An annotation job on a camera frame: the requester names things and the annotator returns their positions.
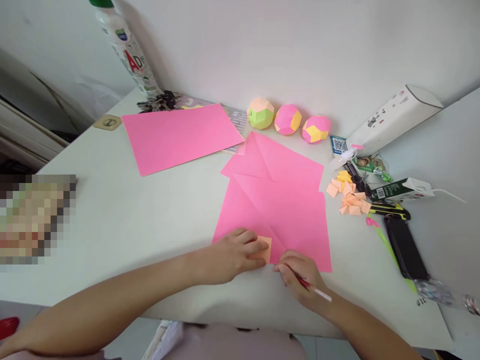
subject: plastic bottle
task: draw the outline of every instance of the plastic bottle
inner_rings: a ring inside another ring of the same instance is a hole
[[[353,159],[357,155],[357,149],[362,149],[362,146],[353,144],[350,150],[342,152],[340,156],[334,157],[326,166],[327,171],[334,172],[345,165],[348,160]]]
[[[116,11],[112,0],[89,0],[95,7],[96,19],[117,56],[147,97],[160,95],[160,90],[137,39],[130,31],[124,18]]]
[[[480,301],[473,296],[450,290],[442,282],[433,279],[429,281],[413,280],[413,282],[416,292],[424,299],[435,301],[450,308],[466,310],[472,315],[480,316]],[[422,300],[418,301],[418,306],[423,304]]]

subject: green origami ball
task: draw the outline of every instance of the green origami ball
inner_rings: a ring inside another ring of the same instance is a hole
[[[246,112],[248,121],[254,129],[265,129],[270,126],[274,120],[274,107],[263,97],[257,97],[253,100]]]

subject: hand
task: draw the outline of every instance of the hand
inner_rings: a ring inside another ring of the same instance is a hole
[[[265,266],[265,260],[249,256],[268,249],[265,241],[246,228],[238,228],[220,241],[193,252],[194,269],[201,285],[225,284],[238,274]]]
[[[296,276],[297,274],[317,289],[332,296],[332,291],[325,285],[315,261],[294,250],[287,250],[273,267],[273,271],[280,272],[283,283],[300,304],[319,315],[326,316],[331,303],[314,291],[306,289]]]

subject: smartphone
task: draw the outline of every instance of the smartphone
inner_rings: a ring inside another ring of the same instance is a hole
[[[412,280],[430,280],[407,222],[388,215],[383,218],[383,221],[403,277]]]

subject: small carton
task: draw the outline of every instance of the small carton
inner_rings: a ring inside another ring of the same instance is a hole
[[[375,202],[384,202],[392,205],[407,200],[431,198],[435,196],[428,182],[417,180],[413,177],[378,187],[372,190],[372,193]]]

